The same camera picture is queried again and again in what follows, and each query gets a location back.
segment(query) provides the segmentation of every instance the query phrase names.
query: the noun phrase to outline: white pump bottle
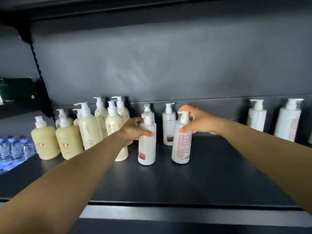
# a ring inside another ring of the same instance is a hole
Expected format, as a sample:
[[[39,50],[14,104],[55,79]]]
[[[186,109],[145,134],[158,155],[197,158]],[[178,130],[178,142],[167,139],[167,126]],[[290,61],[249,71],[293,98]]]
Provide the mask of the white pump bottle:
[[[96,102],[96,111],[95,111],[94,115],[95,115],[96,121],[97,121],[97,123],[98,123],[99,135],[100,135],[101,139],[104,139],[104,138],[107,137],[105,119],[106,119],[107,116],[108,116],[108,111],[107,111],[107,109],[104,107],[101,97],[94,97],[94,98],[97,99],[97,102]]]
[[[144,104],[144,113],[145,112],[152,112],[151,105],[149,103]],[[152,120],[155,122],[155,114],[152,112]]]
[[[156,124],[153,122],[153,113],[143,113],[144,122],[140,126],[153,132],[154,137],[140,136],[138,139],[138,162],[143,165],[151,165],[156,160]]]
[[[188,111],[181,111],[178,112],[178,114],[180,114],[180,119],[177,120],[174,129],[174,144],[172,147],[171,158],[176,163],[185,164],[190,160],[192,131],[180,133],[179,129],[191,122],[188,116]]]
[[[91,148],[101,141],[99,128],[95,116],[91,114],[88,103],[76,103],[74,106],[81,105],[82,117],[79,119],[79,129],[85,150]]]
[[[274,131],[275,136],[294,142],[301,114],[297,102],[302,100],[302,98],[289,98],[286,107],[280,109]]]
[[[108,116],[105,120],[107,135],[110,135],[123,126],[123,118],[117,113],[117,108],[115,106],[116,100],[108,101]],[[128,157],[128,147],[123,147],[119,152],[116,162],[123,161]]]
[[[176,123],[176,114],[171,108],[173,104],[166,103],[166,111],[163,112],[163,143],[171,146],[174,144],[174,127]]]
[[[57,141],[65,159],[70,159],[83,152],[79,127],[70,125],[68,120],[60,118],[60,128],[56,131]]]
[[[77,111],[77,118],[74,120],[74,126],[79,126],[79,119],[82,117],[81,109],[75,108],[73,111]]]
[[[55,121],[55,126],[57,127],[57,129],[60,128],[60,118],[63,117],[63,118],[66,118],[66,120],[68,120],[69,124],[72,125],[73,124],[73,119],[70,118],[70,117],[67,117],[64,109],[57,109],[57,111],[59,111],[59,118]]]
[[[43,160],[55,158],[60,154],[60,147],[55,135],[55,129],[47,126],[42,116],[37,116],[36,128],[32,130],[32,138],[39,157]]]
[[[112,98],[117,98],[117,112],[120,116],[122,116],[124,123],[128,121],[130,118],[129,110],[124,106],[124,102],[122,101],[121,96],[115,96]]]
[[[263,99],[251,99],[250,101],[255,101],[255,105],[249,109],[247,126],[263,132],[264,122],[266,121],[266,110],[263,109]]]

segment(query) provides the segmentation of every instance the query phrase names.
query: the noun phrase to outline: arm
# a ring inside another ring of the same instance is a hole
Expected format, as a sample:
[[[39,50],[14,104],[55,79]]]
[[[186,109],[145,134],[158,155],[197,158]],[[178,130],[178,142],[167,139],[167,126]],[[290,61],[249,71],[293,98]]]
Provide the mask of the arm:
[[[67,233],[120,150],[141,135],[154,136],[131,118],[100,143],[58,165],[0,208],[4,234]]]
[[[184,105],[193,121],[180,129],[222,135],[234,148],[312,214],[312,149]]]

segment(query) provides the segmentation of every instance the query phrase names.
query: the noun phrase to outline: hand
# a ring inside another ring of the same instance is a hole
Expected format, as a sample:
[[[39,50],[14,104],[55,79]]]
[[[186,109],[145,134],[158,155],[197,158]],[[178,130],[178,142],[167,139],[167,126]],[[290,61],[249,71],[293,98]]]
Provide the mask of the hand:
[[[190,104],[185,104],[179,109],[179,111],[189,111],[189,117],[193,118],[191,123],[183,126],[179,130],[180,133],[185,133],[191,130],[192,133],[200,131],[217,134],[216,122],[220,119],[219,117],[216,117]]]
[[[126,139],[125,146],[130,145],[133,140],[138,139],[142,135],[148,137],[154,136],[153,132],[140,127],[141,122],[143,122],[143,118],[141,117],[130,118],[119,130],[119,133]]]

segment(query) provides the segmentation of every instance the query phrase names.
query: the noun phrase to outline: plastic water bottle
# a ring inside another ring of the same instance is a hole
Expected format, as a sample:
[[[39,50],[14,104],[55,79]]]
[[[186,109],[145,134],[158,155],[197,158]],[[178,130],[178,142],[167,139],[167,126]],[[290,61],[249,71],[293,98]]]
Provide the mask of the plastic water bottle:
[[[10,154],[10,144],[8,140],[0,138],[0,169],[10,171],[13,168],[13,161]]]
[[[24,161],[22,144],[18,138],[8,138],[10,143],[10,152],[13,159],[13,166],[16,167]]]
[[[35,145],[27,138],[21,139],[24,161],[35,155]]]

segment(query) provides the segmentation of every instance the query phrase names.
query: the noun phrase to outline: cream-colored bottle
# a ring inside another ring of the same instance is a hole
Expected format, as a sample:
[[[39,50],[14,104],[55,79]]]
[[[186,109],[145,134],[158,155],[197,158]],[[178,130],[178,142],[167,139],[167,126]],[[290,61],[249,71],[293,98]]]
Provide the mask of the cream-colored bottle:
[[[57,129],[60,128],[60,118],[63,117],[63,118],[66,118],[66,120],[68,120],[69,124],[72,125],[74,120],[70,117],[68,117],[65,113],[65,110],[64,109],[57,109],[57,111],[59,111],[59,118],[55,121],[55,126],[57,127]]]
[[[60,154],[60,147],[55,135],[55,129],[47,126],[42,116],[37,116],[36,128],[32,130],[32,139],[36,146],[39,157],[43,160],[49,160]]]
[[[108,111],[107,111],[107,109],[104,107],[101,97],[94,97],[94,98],[97,99],[97,102],[96,102],[96,111],[95,111],[94,115],[95,115],[96,121],[97,121],[97,123],[98,123],[99,135],[100,135],[101,139],[104,139],[104,138],[107,137],[105,119],[106,119],[107,116],[108,116]]]
[[[108,116],[105,120],[108,135],[116,132],[123,126],[123,118],[121,115],[117,113],[115,102],[116,100],[108,101],[108,105],[109,105]],[[123,161],[127,157],[128,157],[128,147],[126,146],[120,150],[117,158],[115,159],[115,162]]]
[[[124,102],[122,101],[121,96],[115,96],[112,98],[117,98],[117,112],[120,116],[122,116],[124,120],[124,124],[130,118],[129,110],[124,106]]]
[[[66,118],[60,117],[60,128],[56,131],[60,151],[65,159],[70,159],[83,152],[79,127],[70,125]]]
[[[87,150],[101,141],[97,121],[95,116],[91,114],[91,110],[88,107],[87,102],[77,103],[74,105],[81,105],[82,117],[79,119],[79,129],[83,141],[83,146],[85,150]]]
[[[81,109],[79,108],[75,108],[73,109],[73,111],[77,111],[77,118],[74,120],[74,126],[78,126],[79,127],[79,119],[82,117],[81,115]]]

